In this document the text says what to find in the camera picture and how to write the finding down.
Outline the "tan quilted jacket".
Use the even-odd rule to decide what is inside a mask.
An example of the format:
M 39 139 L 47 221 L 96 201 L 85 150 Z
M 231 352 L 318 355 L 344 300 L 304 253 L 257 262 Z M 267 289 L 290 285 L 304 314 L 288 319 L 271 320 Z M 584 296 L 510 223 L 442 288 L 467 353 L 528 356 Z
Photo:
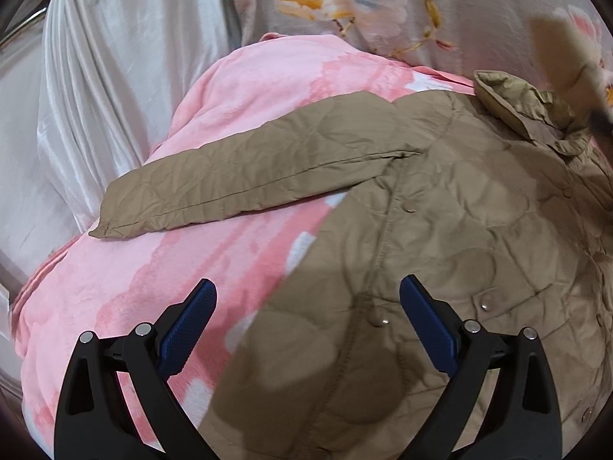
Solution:
M 295 173 L 259 170 L 197 211 L 207 223 L 344 192 L 254 318 L 200 432 L 225 459 L 395 457 L 444 386 L 400 305 L 414 274 L 487 329 L 538 331 L 569 451 L 612 388 L 612 173 L 587 118 L 500 72 L 477 73 L 473 95 L 418 92 L 361 122 L 349 106 L 339 95 L 263 125 L 306 145 Z M 131 172 L 109 186 L 96 238 L 148 232 Z

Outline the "pink patterned blanket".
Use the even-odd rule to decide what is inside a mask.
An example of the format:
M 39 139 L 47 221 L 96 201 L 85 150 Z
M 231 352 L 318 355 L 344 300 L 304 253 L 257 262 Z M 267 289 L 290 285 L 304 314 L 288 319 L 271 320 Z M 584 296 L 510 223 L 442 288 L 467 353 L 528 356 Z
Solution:
M 171 388 L 200 421 L 226 362 L 257 310 L 298 265 L 337 191 L 286 207 L 259 202 L 251 214 L 206 224 L 204 204 L 219 207 L 231 183 L 252 184 L 259 170 L 286 182 L 307 146 L 262 136 L 264 123 L 329 97 L 347 95 L 361 122 L 379 107 L 425 90 L 468 94 L 469 79 L 409 67 L 359 51 L 332 35 L 266 35 L 218 60 L 175 112 L 169 135 L 141 171 L 127 177 L 133 239 L 82 235 L 55 252 L 23 288 L 13 311 L 23 359 L 24 416 L 44 447 L 53 442 L 61 381 L 77 337 L 128 332 L 181 301 L 202 278 L 216 284 L 212 323 Z

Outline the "silver satin curtain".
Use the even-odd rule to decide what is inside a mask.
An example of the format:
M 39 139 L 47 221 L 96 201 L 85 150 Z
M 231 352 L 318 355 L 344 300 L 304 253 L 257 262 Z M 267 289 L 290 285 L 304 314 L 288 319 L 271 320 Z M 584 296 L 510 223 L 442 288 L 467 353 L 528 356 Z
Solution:
M 247 36 L 256 0 L 48 0 L 1 50 L 1 281 L 13 311 L 107 186 L 168 135 L 187 90 Z

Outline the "grey floral bedsheet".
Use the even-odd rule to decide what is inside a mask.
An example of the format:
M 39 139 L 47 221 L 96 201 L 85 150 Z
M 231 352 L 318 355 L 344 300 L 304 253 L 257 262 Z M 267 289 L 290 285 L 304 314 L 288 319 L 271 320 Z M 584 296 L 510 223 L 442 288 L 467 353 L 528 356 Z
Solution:
M 470 77 L 500 70 L 539 87 L 531 22 L 565 19 L 584 36 L 612 97 L 612 33 L 591 0 L 234 0 L 244 42 L 266 32 L 334 33 L 355 48 L 410 66 Z

